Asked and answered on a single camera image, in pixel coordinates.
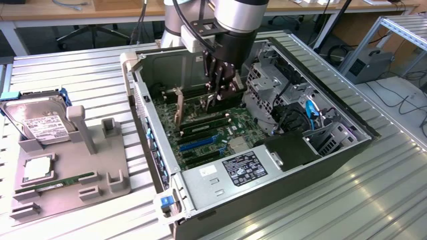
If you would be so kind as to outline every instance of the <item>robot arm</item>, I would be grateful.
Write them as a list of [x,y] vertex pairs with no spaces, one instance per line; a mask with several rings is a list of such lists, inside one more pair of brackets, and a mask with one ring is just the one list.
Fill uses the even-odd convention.
[[[188,21],[184,13],[188,6],[198,7],[198,16],[205,5],[213,7],[213,18]],[[178,4],[172,0],[173,8],[182,23],[180,27],[181,42],[190,52],[196,49],[202,50],[204,75],[208,77],[206,88],[213,97],[209,104],[213,106],[216,101],[226,99],[242,89],[238,77],[241,65],[248,58],[256,29],[261,25],[268,0],[194,0]],[[165,18],[165,27],[170,24]]]

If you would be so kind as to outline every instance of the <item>motherboard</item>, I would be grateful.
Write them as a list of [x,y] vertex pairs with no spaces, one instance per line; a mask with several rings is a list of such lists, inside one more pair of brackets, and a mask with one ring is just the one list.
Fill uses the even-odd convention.
[[197,98],[184,102],[182,121],[174,124],[177,107],[153,99],[166,139],[182,170],[230,156],[265,138],[245,105],[206,114]]

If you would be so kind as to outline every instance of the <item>hard drive label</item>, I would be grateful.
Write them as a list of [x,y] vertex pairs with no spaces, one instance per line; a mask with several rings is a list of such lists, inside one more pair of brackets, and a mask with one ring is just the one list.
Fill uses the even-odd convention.
[[22,123],[38,141],[68,136],[66,128],[57,115],[25,119],[22,120]]
[[265,176],[266,170],[253,151],[221,161],[230,181],[237,187]]

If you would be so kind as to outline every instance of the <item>blue pcie slot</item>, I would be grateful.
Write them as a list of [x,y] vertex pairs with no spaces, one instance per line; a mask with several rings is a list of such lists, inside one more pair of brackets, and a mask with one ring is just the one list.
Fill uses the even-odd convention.
[[178,147],[178,151],[182,152],[185,150],[194,149],[194,148],[197,148],[200,146],[204,146],[204,145],[214,143],[217,136],[218,135],[210,136],[209,138],[205,138],[205,139],[202,139],[200,141],[196,141],[193,143],[189,143],[186,145],[180,146]]

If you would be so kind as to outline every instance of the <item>hard drive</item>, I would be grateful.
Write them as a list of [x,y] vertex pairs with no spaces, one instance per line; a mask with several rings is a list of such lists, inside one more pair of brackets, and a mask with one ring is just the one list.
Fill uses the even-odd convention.
[[64,88],[42,92],[4,92],[0,113],[21,134],[22,140],[37,139],[44,145],[69,140],[68,133],[77,130],[66,119],[70,106]]

